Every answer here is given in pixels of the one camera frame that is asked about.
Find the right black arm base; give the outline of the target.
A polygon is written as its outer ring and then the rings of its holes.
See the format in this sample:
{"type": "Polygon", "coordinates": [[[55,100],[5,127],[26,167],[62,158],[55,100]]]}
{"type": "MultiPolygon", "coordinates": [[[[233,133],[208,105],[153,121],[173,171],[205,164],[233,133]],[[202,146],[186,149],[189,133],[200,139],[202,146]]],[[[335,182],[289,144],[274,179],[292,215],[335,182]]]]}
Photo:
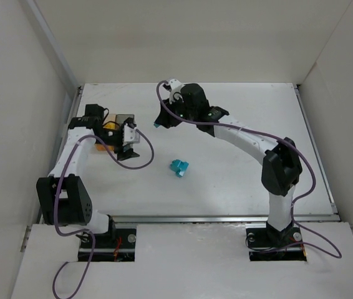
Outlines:
{"type": "Polygon", "coordinates": [[[251,262],[306,262],[307,257],[301,243],[300,228],[291,227],[287,232],[273,231],[270,227],[246,228],[245,243],[251,262]]]}

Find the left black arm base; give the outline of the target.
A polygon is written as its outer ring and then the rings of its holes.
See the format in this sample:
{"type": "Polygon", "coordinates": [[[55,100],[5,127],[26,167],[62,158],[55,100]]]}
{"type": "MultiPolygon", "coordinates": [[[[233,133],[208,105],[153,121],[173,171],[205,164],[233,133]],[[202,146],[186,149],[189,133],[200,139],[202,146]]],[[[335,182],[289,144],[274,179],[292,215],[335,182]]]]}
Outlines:
{"type": "MultiPolygon", "coordinates": [[[[92,237],[84,232],[77,236],[80,239],[77,260],[87,262],[92,250],[92,237]]],[[[93,262],[134,262],[137,228],[113,225],[104,234],[95,234],[93,262]]]]}

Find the yellow round lego with sticker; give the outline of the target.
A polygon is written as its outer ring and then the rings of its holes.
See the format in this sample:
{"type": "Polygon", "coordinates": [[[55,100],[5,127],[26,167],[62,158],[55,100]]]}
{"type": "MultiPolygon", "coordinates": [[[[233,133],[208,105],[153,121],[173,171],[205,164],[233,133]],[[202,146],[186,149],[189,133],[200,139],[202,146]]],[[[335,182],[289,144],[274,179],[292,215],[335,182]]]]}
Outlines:
{"type": "Polygon", "coordinates": [[[119,124],[115,121],[107,121],[102,125],[102,127],[109,130],[115,130],[119,127],[119,124]]]}

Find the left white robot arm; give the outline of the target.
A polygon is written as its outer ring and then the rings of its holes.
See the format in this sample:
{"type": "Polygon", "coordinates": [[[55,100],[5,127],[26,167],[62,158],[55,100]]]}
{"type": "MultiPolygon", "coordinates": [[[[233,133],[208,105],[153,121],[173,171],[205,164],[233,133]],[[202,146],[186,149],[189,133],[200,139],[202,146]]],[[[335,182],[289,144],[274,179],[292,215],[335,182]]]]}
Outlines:
{"type": "Polygon", "coordinates": [[[60,158],[48,176],[36,183],[44,222],[106,234],[113,229],[110,216],[92,207],[82,182],[92,150],[109,150],[116,161],[136,158],[133,145],[140,141],[133,114],[111,115],[98,104],[87,104],[82,116],[75,116],[67,127],[67,140],[60,158]]]}

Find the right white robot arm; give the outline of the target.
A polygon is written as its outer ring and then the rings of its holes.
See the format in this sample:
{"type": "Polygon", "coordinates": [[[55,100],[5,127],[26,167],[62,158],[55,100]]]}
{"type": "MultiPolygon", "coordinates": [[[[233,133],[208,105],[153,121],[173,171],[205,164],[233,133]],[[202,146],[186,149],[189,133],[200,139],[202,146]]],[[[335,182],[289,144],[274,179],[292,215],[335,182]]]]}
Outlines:
{"type": "Polygon", "coordinates": [[[156,127],[169,129],[182,122],[195,125],[200,131],[243,150],[261,165],[261,183],[269,192],[268,233],[278,238],[286,236],[293,227],[291,205],[302,173],[294,141],[278,140],[243,126],[227,110],[210,105],[197,83],[171,79],[157,87],[164,88],[169,96],[160,101],[156,127]]]}

